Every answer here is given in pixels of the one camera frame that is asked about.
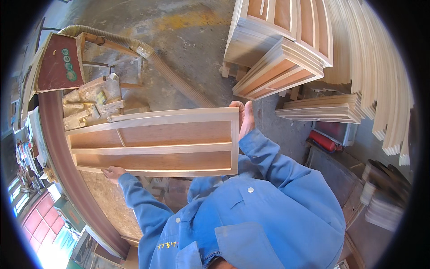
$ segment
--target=stacked wooden boards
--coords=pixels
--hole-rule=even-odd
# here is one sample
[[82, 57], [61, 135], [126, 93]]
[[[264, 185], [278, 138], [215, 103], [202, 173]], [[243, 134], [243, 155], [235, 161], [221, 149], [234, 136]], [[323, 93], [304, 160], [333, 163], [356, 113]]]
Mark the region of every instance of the stacked wooden boards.
[[[406, 68], [393, 39], [365, 1], [326, 1], [334, 38], [341, 39], [334, 40], [334, 44], [338, 44], [334, 52], [335, 65], [336, 59], [350, 59], [351, 92], [362, 94], [361, 108], [374, 120], [373, 134], [384, 141], [382, 149], [387, 155], [400, 153], [399, 164], [409, 164], [408, 146], [403, 145], [407, 145], [413, 98]], [[333, 22], [335, 18], [341, 25]], [[346, 80], [346, 74], [339, 72], [324, 70], [324, 74], [324, 80], [330, 83]]]
[[239, 109], [196, 108], [112, 116], [65, 132], [78, 170], [123, 167], [135, 176], [234, 175]]
[[282, 37], [333, 65], [325, 0], [236, 0], [224, 61], [251, 68]]
[[287, 102], [276, 116], [294, 121], [329, 121], [359, 124], [365, 117], [356, 94], [341, 94]]
[[320, 59], [282, 37], [233, 87], [233, 94], [258, 100], [323, 76]]

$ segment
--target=concrete floor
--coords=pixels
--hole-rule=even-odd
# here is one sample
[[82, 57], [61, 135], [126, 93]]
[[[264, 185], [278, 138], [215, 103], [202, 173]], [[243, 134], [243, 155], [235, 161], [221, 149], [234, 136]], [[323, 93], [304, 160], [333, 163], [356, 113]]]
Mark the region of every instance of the concrete floor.
[[[228, 106], [233, 96], [232, 77], [222, 78], [222, 66], [234, 1], [228, 0], [73, 0], [53, 1], [45, 16], [46, 27], [80, 24], [142, 40], [151, 45], [184, 79], [200, 89], [217, 106]], [[120, 57], [115, 50], [87, 44], [84, 60], [110, 63]], [[124, 83], [137, 82], [137, 61], [127, 61], [114, 72]], [[108, 68], [84, 67], [87, 79], [108, 74]], [[152, 111], [196, 108], [173, 88], [158, 71], [145, 64], [144, 90], [132, 94]], [[281, 146], [281, 152], [299, 163], [306, 161], [305, 139], [310, 122], [293, 122], [275, 116], [274, 109], [285, 98], [272, 95], [254, 102], [256, 126]]]

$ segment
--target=blue work jacket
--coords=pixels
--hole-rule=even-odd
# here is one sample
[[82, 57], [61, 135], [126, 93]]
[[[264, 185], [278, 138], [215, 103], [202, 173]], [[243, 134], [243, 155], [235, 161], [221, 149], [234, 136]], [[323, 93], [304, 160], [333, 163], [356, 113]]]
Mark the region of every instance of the blue work jacket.
[[142, 230], [139, 268], [328, 268], [341, 254], [345, 219], [319, 171], [279, 153], [254, 129], [240, 141], [238, 175], [195, 178], [173, 214], [136, 177], [119, 178]]

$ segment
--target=red fire extinguisher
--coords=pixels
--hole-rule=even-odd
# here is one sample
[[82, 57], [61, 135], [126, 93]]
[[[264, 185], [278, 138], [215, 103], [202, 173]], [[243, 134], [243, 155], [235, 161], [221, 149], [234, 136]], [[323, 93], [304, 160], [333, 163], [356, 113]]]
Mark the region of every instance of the red fire extinguisher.
[[322, 134], [315, 132], [312, 130], [309, 134], [309, 139], [313, 140], [317, 145], [319, 145], [321, 148], [325, 149], [328, 153], [333, 153], [335, 151], [342, 150], [341, 145], [337, 145], [334, 141], [331, 139], [323, 136]]

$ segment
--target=flexible dust hose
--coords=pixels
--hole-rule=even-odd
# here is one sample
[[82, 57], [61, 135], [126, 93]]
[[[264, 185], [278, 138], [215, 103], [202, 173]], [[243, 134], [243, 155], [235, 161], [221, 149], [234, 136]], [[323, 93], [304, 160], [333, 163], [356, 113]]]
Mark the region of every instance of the flexible dust hose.
[[142, 57], [146, 58], [149, 63], [153, 64], [155, 69], [159, 71], [160, 74], [165, 77], [170, 84], [172, 84], [177, 90], [179, 90], [183, 95], [185, 95], [195, 104], [200, 107], [206, 108], [215, 107], [215, 105], [211, 101], [209, 101], [199, 90], [191, 86], [188, 82], [181, 78], [170, 66], [168, 66], [163, 61], [163, 59], [161, 59], [161, 57], [155, 52], [155, 50], [145, 42], [83, 25], [69, 25], [58, 33], [77, 37], [83, 32], [103, 37], [121, 46], [130, 48]]

